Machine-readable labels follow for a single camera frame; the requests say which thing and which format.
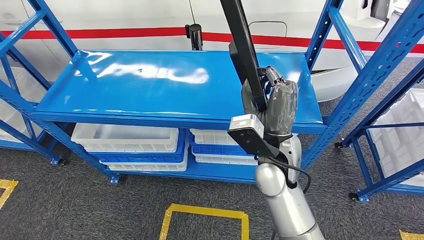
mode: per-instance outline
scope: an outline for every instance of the black pole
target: black pole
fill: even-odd
[[[233,43],[230,43],[231,59],[237,75],[246,77],[259,111],[267,109],[267,99],[258,74],[258,58],[249,31],[245,11],[240,0],[220,0]]]
[[[185,34],[191,41],[191,50],[203,50],[202,26],[200,24],[185,25]]]

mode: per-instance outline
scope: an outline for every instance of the yellow tape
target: yellow tape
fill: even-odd
[[[18,185],[18,181],[0,179],[0,189],[5,189],[3,194],[0,195],[0,209],[2,209],[16,185]]]
[[[159,240],[166,240],[171,223],[172,212],[208,215],[241,220],[241,240],[249,240],[249,216],[242,211],[225,210],[219,208],[209,208],[202,206],[190,206],[172,203],[163,216],[162,228],[160,229]]]
[[[402,240],[424,240],[424,234],[408,233],[399,230]]]

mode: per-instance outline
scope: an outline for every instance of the white plastic crate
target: white plastic crate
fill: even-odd
[[[87,152],[173,153],[178,128],[77,123],[71,140]]]
[[[22,67],[11,67],[21,96],[30,102],[38,103],[46,93],[46,90]],[[10,86],[6,73],[0,68],[0,79]],[[19,132],[29,137],[27,127],[20,112],[11,107],[8,103],[0,99],[0,119],[11,125]],[[42,129],[32,122],[32,128],[36,136],[40,135]],[[0,129],[0,140],[20,143],[9,133]]]
[[[196,162],[209,164],[236,164],[236,165],[258,165],[254,156],[233,156],[217,154],[193,153]]]
[[[184,157],[182,162],[102,162],[112,171],[138,171],[138,172],[184,172],[187,169],[187,161],[189,158],[189,142],[184,140]]]
[[[374,125],[424,122],[424,89],[411,88]],[[370,128],[384,177],[424,159],[424,126]],[[417,175],[402,184],[424,187]]]
[[[238,145],[225,130],[199,130],[190,128],[196,144]]]

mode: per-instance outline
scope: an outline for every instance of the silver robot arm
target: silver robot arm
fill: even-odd
[[[272,86],[268,107],[259,111],[250,85],[241,96],[246,115],[231,119],[228,134],[248,153],[257,156],[256,184],[263,193],[279,240],[324,240],[298,184],[302,146],[292,125],[297,109],[297,84],[266,68]]]

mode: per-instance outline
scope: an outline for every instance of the blue bin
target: blue bin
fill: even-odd
[[[253,156],[247,154],[243,148],[238,145],[197,144],[195,143],[195,136],[190,131],[188,131],[188,134],[188,140],[194,154]]]

